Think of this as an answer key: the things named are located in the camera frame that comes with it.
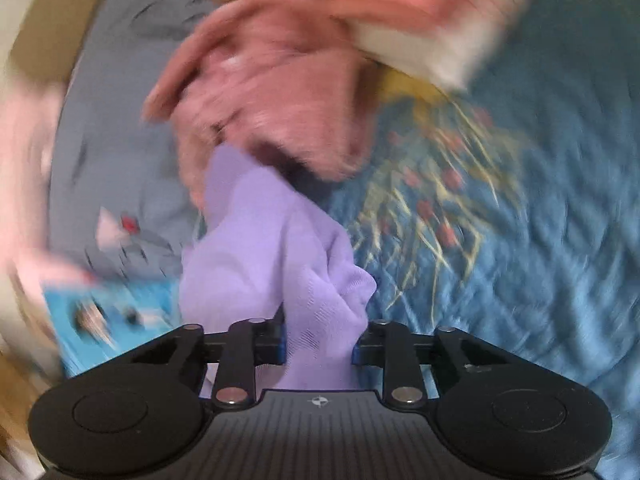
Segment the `purple sweatshirt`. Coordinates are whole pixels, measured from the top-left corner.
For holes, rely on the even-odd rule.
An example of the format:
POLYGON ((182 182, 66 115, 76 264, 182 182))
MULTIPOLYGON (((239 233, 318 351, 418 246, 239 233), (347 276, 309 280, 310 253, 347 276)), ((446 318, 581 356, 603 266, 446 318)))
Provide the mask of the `purple sweatshirt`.
POLYGON ((352 349, 368 325, 374 278, 357 266, 343 227, 277 170, 228 144, 205 177, 206 234, 182 257, 184 322, 221 333, 284 312, 286 362, 262 388, 352 390, 352 349))

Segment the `blue cartoon police pillow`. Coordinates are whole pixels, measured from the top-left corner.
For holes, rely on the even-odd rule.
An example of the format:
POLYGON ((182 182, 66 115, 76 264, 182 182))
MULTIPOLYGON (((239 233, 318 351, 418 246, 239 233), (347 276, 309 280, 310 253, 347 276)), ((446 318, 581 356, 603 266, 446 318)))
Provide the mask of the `blue cartoon police pillow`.
POLYGON ((85 373, 181 324, 175 280, 49 287, 44 300, 68 377, 85 373))

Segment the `blue gold patterned quilt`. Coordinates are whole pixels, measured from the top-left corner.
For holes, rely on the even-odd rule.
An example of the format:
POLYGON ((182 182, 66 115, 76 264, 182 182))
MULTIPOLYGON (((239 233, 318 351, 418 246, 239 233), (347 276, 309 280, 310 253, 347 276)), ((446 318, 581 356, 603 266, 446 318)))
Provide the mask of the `blue gold patterned quilt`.
POLYGON ((534 0, 463 96, 395 93, 360 174, 308 194, 378 284, 371 318, 452 325, 602 396, 639 474, 639 0, 534 0))

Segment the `grey printed sofa cover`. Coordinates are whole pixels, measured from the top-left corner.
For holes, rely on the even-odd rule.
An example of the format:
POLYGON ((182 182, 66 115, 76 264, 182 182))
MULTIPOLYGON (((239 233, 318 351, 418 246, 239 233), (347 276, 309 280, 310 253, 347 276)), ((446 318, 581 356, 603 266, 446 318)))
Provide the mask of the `grey printed sofa cover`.
POLYGON ((101 278, 176 278, 200 215, 167 122, 145 98, 214 0, 103 0, 62 108, 48 245, 101 278))

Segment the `pink fleece garment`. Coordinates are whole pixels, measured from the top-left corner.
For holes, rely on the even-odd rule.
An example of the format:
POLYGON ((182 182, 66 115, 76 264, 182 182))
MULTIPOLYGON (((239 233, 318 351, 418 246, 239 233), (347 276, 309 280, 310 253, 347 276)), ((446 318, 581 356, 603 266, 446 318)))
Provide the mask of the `pink fleece garment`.
POLYGON ((175 50, 142 116, 170 122, 179 177, 202 208, 206 167, 223 143, 325 181, 356 174, 371 153, 377 83, 323 0, 236 0, 175 50))

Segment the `folded white floral cloth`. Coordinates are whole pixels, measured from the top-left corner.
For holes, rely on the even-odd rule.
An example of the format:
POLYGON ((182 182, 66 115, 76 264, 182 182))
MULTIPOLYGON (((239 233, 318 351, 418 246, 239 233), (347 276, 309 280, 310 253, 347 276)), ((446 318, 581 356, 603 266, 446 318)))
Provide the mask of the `folded white floral cloth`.
POLYGON ((356 45, 371 58, 446 91, 465 90, 506 39, 527 0, 470 0, 428 34, 363 22, 352 24, 356 45))

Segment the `pink plush toy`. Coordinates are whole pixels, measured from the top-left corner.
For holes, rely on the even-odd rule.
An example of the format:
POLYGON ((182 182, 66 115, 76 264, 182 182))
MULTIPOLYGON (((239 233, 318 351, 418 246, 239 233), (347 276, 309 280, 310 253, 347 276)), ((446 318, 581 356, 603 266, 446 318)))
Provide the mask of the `pink plush toy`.
POLYGON ((55 354, 43 289, 93 276, 48 251, 49 179, 65 88, 15 79, 1 102, 1 339, 33 360, 55 354))

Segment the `tan rectangular cushion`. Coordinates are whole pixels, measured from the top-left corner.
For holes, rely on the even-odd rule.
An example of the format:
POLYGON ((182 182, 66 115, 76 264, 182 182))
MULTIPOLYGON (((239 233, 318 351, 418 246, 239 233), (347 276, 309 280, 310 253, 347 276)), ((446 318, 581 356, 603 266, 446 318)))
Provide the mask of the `tan rectangular cushion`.
POLYGON ((9 53, 23 77, 66 84, 102 0, 34 0, 9 53))

